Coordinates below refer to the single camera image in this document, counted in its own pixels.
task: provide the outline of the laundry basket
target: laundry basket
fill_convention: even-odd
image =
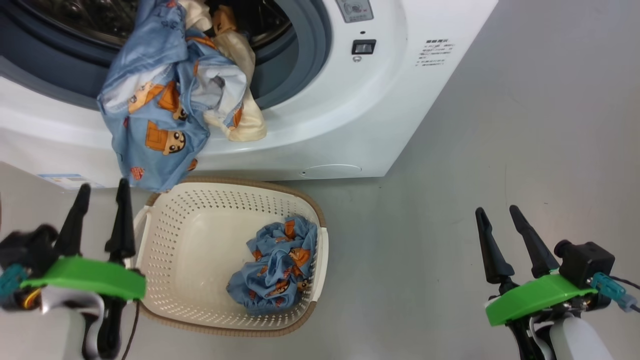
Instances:
[[[275,315],[252,316],[227,293],[231,275],[255,261],[246,242],[263,226],[301,215],[317,225],[310,286]],[[281,336],[307,321],[322,292],[328,233],[318,205],[275,184],[189,177],[152,195],[136,215],[146,219],[136,267],[147,277],[141,312],[165,325],[230,336]]]

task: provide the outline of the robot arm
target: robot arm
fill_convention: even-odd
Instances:
[[[486,280],[500,284],[500,296],[491,297],[485,309],[491,326],[505,325],[511,330],[521,360],[612,360],[580,314],[603,309],[611,299],[625,311],[637,309],[635,298],[608,277],[615,257],[592,242],[573,245],[563,240],[554,249],[563,260],[559,265],[520,209],[512,205],[509,212],[524,239],[536,280],[523,285],[511,280],[513,267],[493,239],[486,213],[478,208],[476,222]]]
[[[146,281],[124,266],[135,255],[129,182],[120,181],[118,213],[105,245],[107,262],[80,254],[83,217],[91,188],[84,184],[58,233],[41,225],[31,233],[14,232],[0,242],[0,306],[5,311],[46,313],[66,307],[85,322],[82,355],[87,360],[114,359],[120,351],[120,317],[130,300],[142,299]]]

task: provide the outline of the basket rim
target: basket rim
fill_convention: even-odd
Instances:
[[[295,189],[288,188],[286,186],[265,183],[264,181],[256,181],[256,180],[248,180],[248,179],[234,179],[232,177],[216,177],[216,176],[189,176],[182,180],[180,184],[183,183],[218,183],[218,184],[232,184],[232,185],[242,185],[242,186],[251,186],[254,188],[261,188],[265,190],[273,190],[276,192],[286,193],[289,195],[293,195],[295,197],[299,197],[305,202],[307,202],[313,210],[316,212],[318,216],[318,222],[320,227],[326,228],[326,222],[324,220],[324,214],[320,206],[306,193],[299,192]],[[156,200],[162,196],[164,193],[153,193],[149,199],[147,200],[147,206],[152,207]],[[282,329],[268,329],[268,330],[249,330],[249,329],[229,329],[226,327],[216,327],[216,326],[206,326],[206,325],[198,325],[189,322],[183,322],[180,320],[174,320],[171,318],[167,318],[162,315],[158,315],[147,308],[142,301],[140,301],[140,310],[142,314],[154,321],[159,322],[160,324],[167,325],[170,327],[175,327],[177,329],[201,332],[204,334],[213,334],[213,335],[225,335],[225,336],[243,336],[243,337],[276,337],[283,336],[289,334],[297,329],[299,329],[311,316],[316,308],[316,301],[309,302],[309,306],[307,310],[297,319],[294,323],[290,324],[287,327]]]
[[[295,189],[288,188],[286,186],[265,183],[264,181],[234,179],[232,177],[215,177],[215,176],[189,176],[180,182],[180,184],[184,184],[184,183],[217,183],[217,184],[243,185],[243,186],[251,186],[254,188],[273,190],[275,192],[288,193],[289,195],[293,195],[295,197],[301,198],[302,200],[306,201],[309,205],[311,205],[311,207],[316,212],[316,215],[318,216],[318,222],[320,223],[320,227],[326,227],[326,222],[324,221],[324,214],[320,206],[318,206],[318,204],[306,193],[299,192]],[[147,200],[147,206],[153,206],[156,203],[156,200],[163,194],[164,193],[153,193]]]

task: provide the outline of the clothing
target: clothing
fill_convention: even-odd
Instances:
[[[221,126],[220,119],[215,116],[205,115],[205,121],[222,129],[225,136],[236,142],[256,141],[267,135],[267,127],[262,116],[262,111],[256,104],[249,86],[255,70],[255,53],[249,45],[246,37],[236,32],[236,20],[233,10],[228,6],[220,5],[213,16],[214,31],[216,37],[213,43],[220,52],[233,60],[244,72],[247,78],[247,87],[243,95],[241,116],[236,127]]]
[[[246,76],[195,28],[175,0],[141,0],[136,27],[98,95],[120,171],[134,186],[170,190],[196,165],[204,114],[236,127]]]
[[[185,28],[194,27],[199,31],[211,29],[213,22],[209,15],[209,7],[205,5],[204,0],[178,0],[178,3],[187,11],[184,16]]]
[[[303,217],[263,227],[246,243],[255,262],[231,276],[229,295],[251,315],[293,306],[309,285],[316,240],[317,226]]]

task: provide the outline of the crumpled blue cloth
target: crumpled blue cloth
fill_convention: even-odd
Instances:
[[[140,0],[98,96],[122,175],[153,192],[195,168],[209,137],[205,112],[237,125],[246,88],[245,74],[211,39],[185,29],[185,14],[176,0]]]
[[[303,217],[263,227],[246,243],[255,262],[231,276],[229,295],[251,315],[293,306],[309,285],[316,240],[317,226]]]

